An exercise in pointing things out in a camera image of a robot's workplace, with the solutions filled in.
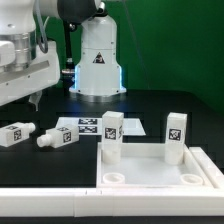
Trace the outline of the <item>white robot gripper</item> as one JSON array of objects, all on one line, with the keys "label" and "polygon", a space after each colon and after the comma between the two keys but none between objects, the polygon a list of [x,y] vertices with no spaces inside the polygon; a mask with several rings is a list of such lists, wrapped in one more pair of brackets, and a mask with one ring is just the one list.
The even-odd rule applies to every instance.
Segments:
[{"label": "white robot gripper", "polygon": [[37,51],[31,65],[15,72],[0,73],[0,106],[30,95],[29,102],[39,110],[43,89],[58,83],[60,78],[56,43],[48,43],[48,52]]}]

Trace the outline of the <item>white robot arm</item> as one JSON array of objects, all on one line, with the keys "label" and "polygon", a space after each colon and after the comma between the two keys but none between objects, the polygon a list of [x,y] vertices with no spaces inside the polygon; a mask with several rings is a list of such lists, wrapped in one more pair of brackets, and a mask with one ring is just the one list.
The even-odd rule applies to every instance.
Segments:
[{"label": "white robot arm", "polygon": [[[47,38],[51,17],[63,21],[66,68]],[[36,105],[62,74],[70,92],[110,102],[126,92],[116,60],[117,26],[102,0],[0,0],[0,106],[23,97]]]}]

